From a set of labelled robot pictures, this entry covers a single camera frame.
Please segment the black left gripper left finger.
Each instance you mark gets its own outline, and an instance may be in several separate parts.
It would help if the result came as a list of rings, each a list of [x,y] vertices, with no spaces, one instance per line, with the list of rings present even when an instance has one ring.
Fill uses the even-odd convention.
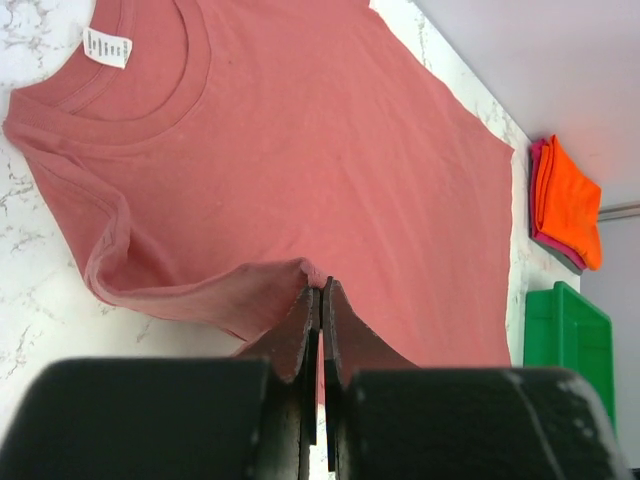
[[[320,293],[234,358],[81,358],[27,390],[5,479],[305,479],[316,441]]]

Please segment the pink t shirt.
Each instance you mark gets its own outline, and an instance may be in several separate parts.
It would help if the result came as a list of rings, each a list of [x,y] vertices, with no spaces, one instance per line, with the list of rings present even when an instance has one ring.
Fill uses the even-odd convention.
[[[104,302],[253,341],[338,279],[421,366],[509,364],[512,148],[365,1],[100,1],[11,93],[24,155]]]

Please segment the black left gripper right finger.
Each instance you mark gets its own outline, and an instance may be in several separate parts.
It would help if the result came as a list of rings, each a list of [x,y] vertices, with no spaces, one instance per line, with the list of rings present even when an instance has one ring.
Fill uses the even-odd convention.
[[[420,368],[322,296],[327,461],[339,479],[627,479],[596,390],[562,368]]]

